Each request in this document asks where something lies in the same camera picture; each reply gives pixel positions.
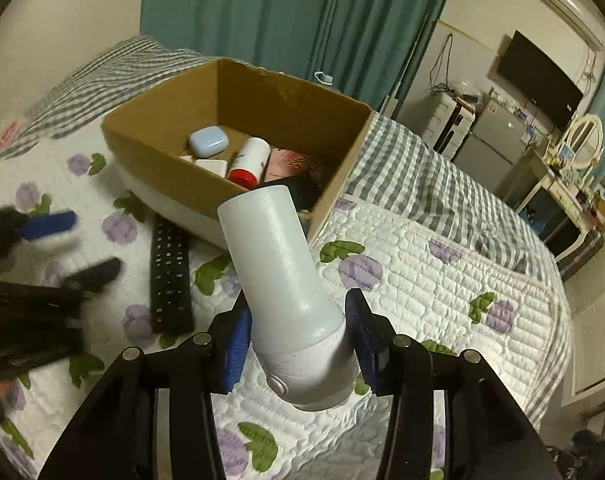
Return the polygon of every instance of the flat screen television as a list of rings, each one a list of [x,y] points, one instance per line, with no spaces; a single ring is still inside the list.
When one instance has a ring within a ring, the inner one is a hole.
[[[513,83],[560,129],[566,129],[583,93],[543,51],[516,30],[497,72]]]

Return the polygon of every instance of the remote control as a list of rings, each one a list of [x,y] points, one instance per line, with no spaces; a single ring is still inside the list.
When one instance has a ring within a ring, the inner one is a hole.
[[[189,284],[189,235],[160,215],[151,239],[151,327],[180,335],[194,329]]]

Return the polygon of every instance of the mattress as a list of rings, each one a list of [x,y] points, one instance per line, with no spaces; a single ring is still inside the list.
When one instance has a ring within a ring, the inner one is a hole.
[[[80,217],[69,234],[21,244],[4,280],[55,285],[112,255],[125,262],[121,279],[87,306],[87,354],[31,371],[2,399],[0,445],[30,476],[122,349],[137,344],[149,352],[180,342],[145,327],[151,212],[135,204],[134,216],[131,207],[122,208],[135,198],[119,178],[100,120],[134,94],[207,60],[191,51],[166,51],[144,37],[119,44],[34,108],[29,126],[0,159],[0,205],[29,211],[42,207],[47,194],[52,211],[71,208]],[[114,224],[125,224],[126,235]],[[344,260],[322,262],[323,248],[339,240],[354,250]],[[539,424],[572,340],[553,256],[504,204],[406,128],[381,116],[372,121],[344,194],[310,249],[323,286],[339,304],[347,288],[360,286],[374,312],[388,316],[397,332],[441,351],[482,352]],[[192,275],[220,254],[196,240]],[[194,280],[198,330],[230,308],[239,289],[230,263],[213,283]],[[477,309],[478,301],[490,302],[486,312]],[[435,401],[437,468],[444,413],[441,396]],[[250,351],[234,392],[213,402],[228,476],[375,476],[389,399],[372,396],[361,380],[342,406],[299,412],[271,393]],[[250,445],[257,436],[262,452]]]

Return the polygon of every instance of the refrigerator door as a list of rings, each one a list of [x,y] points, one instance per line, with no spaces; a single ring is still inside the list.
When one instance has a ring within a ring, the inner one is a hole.
[[[484,140],[512,164],[518,161],[526,148],[520,140],[525,130],[524,123],[495,101],[489,102],[473,126],[473,133],[478,139]]]
[[[453,163],[491,192],[511,170],[511,163],[491,146],[470,135]]]

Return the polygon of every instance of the checkered blanket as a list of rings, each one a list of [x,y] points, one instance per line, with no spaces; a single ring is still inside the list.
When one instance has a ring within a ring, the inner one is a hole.
[[[0,160],[28,152],[45,137],[60,139],[135,95],[215,58],[169,51],[138,36],[86,64],[28,112],[30,122]],[[567,367],[572,329],[569,306],[554,262],[525,223],[488,190],[427,148],[407,128],[377,116],[345,192],[412,219],[463,247],[557,291],[565,315],[549,342],[542,392],[527,407],[539,424]]]

